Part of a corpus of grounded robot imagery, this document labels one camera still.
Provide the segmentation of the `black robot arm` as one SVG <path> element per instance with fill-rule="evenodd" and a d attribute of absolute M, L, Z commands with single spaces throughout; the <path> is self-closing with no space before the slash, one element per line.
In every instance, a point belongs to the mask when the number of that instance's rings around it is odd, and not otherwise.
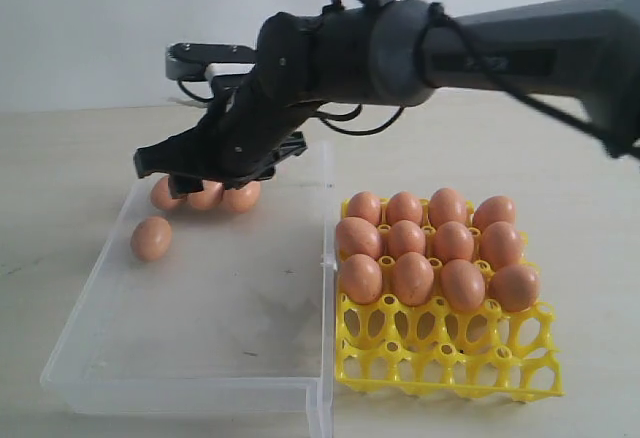
<path fill-rule="evenodd" d="M 254 48 L 178 44 L 167 74 L 207 81 L 192 128 L 137 149 L 136 173 L 171 176 L 182 195 L 274 176 L 306 147 L 301 125 L 327 103 L 424 103 L 439 88 L 498 90 L 639 154 L 639 0 L 559 0 L 459 18 L 420 0 L 372 0 L 310 16 L 280 12 Z"/>

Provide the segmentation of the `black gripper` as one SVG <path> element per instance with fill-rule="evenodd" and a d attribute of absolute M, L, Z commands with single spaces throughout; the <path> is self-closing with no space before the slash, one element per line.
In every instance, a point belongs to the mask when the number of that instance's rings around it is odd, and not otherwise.
<path fill-rule="evenodd" d="M 203 191 L 203 179 L 235 189 L 269 180 L 277 164 L 306 151 L 299 128 L 309 118 L 309 103 L 279 103 L 250 74 L 194 128 L 138 148 L 133 155 L 135 172 L 138 178 L 169 174 L 172 198 Z"/>

